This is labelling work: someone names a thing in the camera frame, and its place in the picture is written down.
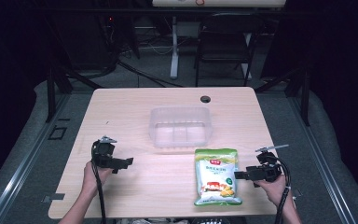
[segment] red label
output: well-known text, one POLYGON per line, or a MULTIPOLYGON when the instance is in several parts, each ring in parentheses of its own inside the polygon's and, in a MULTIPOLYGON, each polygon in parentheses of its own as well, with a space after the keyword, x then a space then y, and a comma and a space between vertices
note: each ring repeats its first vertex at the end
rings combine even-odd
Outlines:
POLYGON ((210 160, 209 161, 212 165, 220 165, 220 162, 219 160, 210 160))
POLYGON ((215 187, 220 187, 220 183, 219 182, 208 182, 208 183, 206 183, 207 185, 209 185, 209 186, 215 186, 215 187))

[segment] chair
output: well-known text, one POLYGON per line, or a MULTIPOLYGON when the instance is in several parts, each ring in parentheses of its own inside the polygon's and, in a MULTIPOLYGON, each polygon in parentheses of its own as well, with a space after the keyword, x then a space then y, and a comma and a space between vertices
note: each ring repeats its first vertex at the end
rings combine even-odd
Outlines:
POLYGON ((255 41, 264 28, 264 22, 256 15, 240 13, 216 13, 204 18, 199 28, 199 45, 194 68, 196 87, 199 86, 200 62, 247 63, 243 86, 246 86, 255 52, 255 41))

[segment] gray floor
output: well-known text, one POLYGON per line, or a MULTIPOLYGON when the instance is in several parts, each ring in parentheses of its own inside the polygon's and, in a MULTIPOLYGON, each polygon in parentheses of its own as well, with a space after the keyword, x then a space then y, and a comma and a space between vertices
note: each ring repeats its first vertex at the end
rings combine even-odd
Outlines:
MULTIPOLYGON (((264 83, 259 76, 270 39, 271 36, 264 36, 258 42, 252 80, 249 82, 253 88, 264 83)), ((175 80, 169 78, 169 48, 141 49, 140 60, 128 52, 120 60, 167 82, 193 87, 195 47, 190 43, 187 40, 180 45, 179 78, 175 80)), ((201 68, 202 74, 211 71, 230 73, 234 77, 241 75, 241 70, 233 71, 232 66, 201 68)), ((94 78, 93 81, 107 88, 158 87, 149 79, 139 77, 121 66, 112 74, 94 78)), ((46 83, 35 88, 38 98, 34 111, 0 171, 0 223, 58 222, 48 217, 49 203, 42 201, 57 188, 92 94, 92 89, 83 83, 75 79, 71 79, 71 82, 75 90, 70 95, 58 94, 58 112, 49 124, 45 123, 48 112, 46 83), (54 127, 66 128, 62 140, 48 139, 54 127)), ((220 85, 223 82, 219 79, 200 84, 215 86, 216 83, 220 85)), ((240 86, 241 82, 237 80, 224 84, 240 86)), ((303 223, 358 223, 358 185, 340 160, 334 130, 322 103, 314 94, 310 96, 310 126, 306 127, 298 116, 298 100, 286 98, 282 93, 284 85, 259 93, 257 97, 274 144, 290 145, 287 149, 279 150, 278 154, 289 164, 293 188, 303 194, 296 200, 303 223)), ((274 216, 246 219, 249 224, 273 223, 274 216)), ((99 220, 89 219, 86 223, 99 223, 99 220)))

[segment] dark background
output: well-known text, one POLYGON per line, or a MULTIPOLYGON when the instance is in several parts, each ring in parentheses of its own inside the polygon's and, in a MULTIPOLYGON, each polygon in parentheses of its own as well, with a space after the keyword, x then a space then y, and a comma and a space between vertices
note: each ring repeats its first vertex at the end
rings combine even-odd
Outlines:
MULTIPOLYGON (((148 7, 150 1, 133 3, 148 7)), ((65 4, 90 6, 86 0, 65 4)), ((323 101, 341 159, 358 182, 358 2, 288 0, 286 7, 323 15, 282 20, 262 76, 282 76, 310 63, 310 88, 323 101)), ((15 1, 0 0, 0 168, 33 109, 34 87, 46 80, 54 61, 88 68, 110 63, 93 19, 61 15, 52 20, 56 27, 48 27, 46 18, 25 14, 15 1)))

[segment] table leg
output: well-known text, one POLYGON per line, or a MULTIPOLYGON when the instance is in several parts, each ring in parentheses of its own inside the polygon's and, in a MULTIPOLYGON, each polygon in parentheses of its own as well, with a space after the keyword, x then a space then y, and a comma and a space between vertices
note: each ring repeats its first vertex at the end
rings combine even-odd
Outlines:
POLYGON ((172 63, 171 63, 171 78, 178 78, 178 40, 176 33, 176 17, 172 17, 172 63))
MULTIPOLYGON (((249 41, 251 40, 251 34, 245 34, 246 35, 246 43, 249 45, 249 41)), ((248 70, 248 64, 242 63, 241 64, 243 77, 246 77, 246 71, 248 70)), ((248 81, 252 80, 252 74, 249 72, 248 81)))

